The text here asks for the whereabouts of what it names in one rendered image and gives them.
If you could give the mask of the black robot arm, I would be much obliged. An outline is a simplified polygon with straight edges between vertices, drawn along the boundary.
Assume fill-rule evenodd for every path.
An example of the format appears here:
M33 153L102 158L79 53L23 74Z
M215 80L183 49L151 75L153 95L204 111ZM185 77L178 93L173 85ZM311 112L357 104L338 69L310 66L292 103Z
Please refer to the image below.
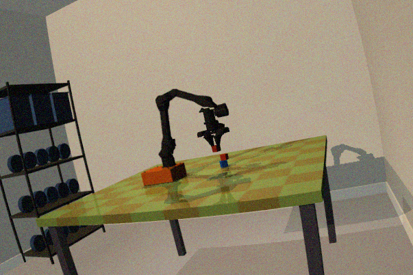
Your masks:
M162 127L162 142L161 142L161 150L159 156L162 158L163 167L167 168L176 165L173 151L175 150L175 139L171 137L171 130L170 124L168 119L168 107L169 101L174 97L180 97L183 99L187 99L189 101L194 101L198 105L202 107L208 108L201 108L199 113L203 112L204 119L210 120L217 116L218 118L223 116L229 115L229 110L226 106L226 103L222 103L217 105L211 96L204 96L204 95L196 95L192 93L182 92L177 89L172 89L170 92L166 94L159 95L155 99L156 105L160 110L161 116L161 127ZM210 109L209 107L214 107L214 109Z

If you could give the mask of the blue cube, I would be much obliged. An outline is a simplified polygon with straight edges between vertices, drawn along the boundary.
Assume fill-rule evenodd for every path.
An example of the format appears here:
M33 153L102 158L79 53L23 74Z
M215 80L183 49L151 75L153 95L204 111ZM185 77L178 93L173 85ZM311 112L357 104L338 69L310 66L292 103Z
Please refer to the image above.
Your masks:
M227 162L227 160L225 160L225 161L219 161L219 162L220 162L221 168L228 167L228 162Z

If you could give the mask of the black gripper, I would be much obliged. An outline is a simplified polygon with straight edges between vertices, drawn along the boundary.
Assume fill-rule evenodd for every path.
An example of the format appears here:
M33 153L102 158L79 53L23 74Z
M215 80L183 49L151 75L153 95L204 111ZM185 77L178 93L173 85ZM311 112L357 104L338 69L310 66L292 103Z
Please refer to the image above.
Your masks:
M216 145L218 148L220 148L220 143L221 143L221 137L224 133L229 132L228 127L223 127L223 128L218 128L216 125L216 122L218 122L215 118L210 119L210 120L205 120L204 124L206 125L205 131L200 131L197 133L197 137L202 137L207 140L207 142L210 144L210 146L214 146L214 140L216 142ZM211 135L211 134L216 134L216 135ZM214 140L213 140L214 137Z

